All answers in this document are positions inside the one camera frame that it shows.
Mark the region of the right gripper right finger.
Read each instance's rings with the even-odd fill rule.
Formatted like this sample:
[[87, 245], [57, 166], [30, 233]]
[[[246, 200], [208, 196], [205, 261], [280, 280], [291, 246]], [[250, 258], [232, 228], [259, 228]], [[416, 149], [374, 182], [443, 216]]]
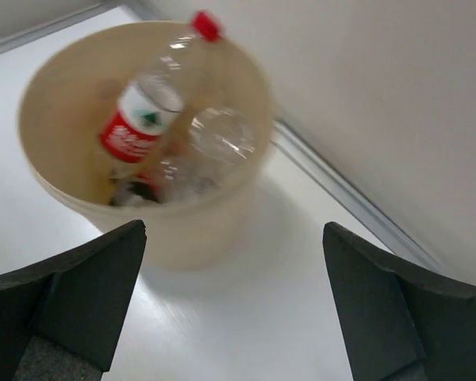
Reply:
[[335, 222], [322, 244], [353, 379], [476, 380], [476, 286]]

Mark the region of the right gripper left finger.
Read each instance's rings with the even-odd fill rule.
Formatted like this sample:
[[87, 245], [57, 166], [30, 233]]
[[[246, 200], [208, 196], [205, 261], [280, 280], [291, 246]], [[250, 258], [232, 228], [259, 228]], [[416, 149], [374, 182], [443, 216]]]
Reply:
[[0, 380], [100, 380], [113, 362], [147, 237], [130, 221], [0, 275]]

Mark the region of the black label bottle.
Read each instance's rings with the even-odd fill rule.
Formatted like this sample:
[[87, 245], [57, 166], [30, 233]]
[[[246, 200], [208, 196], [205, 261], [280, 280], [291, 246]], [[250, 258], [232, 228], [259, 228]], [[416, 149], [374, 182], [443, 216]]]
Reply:
[[140, 207], [160, 203], [151, 178], [144, 174], [112, 179], [115, 186], [108, 204], [116, 207]]

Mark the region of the tall red label bottle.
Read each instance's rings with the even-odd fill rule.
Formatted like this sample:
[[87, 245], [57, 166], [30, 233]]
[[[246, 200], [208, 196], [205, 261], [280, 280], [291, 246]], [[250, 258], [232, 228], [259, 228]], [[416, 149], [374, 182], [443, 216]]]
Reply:
[[163, 42], [132, 76], [98, 134], [103, 151], [122, 163], [139, 163], [196, 91], [209, 85], [211, 61], [222, 35], [217, 19], [199, 10]]

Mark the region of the blue white label bottle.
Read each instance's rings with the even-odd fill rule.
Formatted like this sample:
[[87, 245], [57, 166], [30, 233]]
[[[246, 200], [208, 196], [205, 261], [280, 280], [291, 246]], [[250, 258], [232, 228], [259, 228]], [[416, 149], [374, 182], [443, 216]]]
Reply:
[[159, 163], [159, 198], [181, 202], [217, 190], [255, 151], [255, 131], [235, 108], [207, 108]]

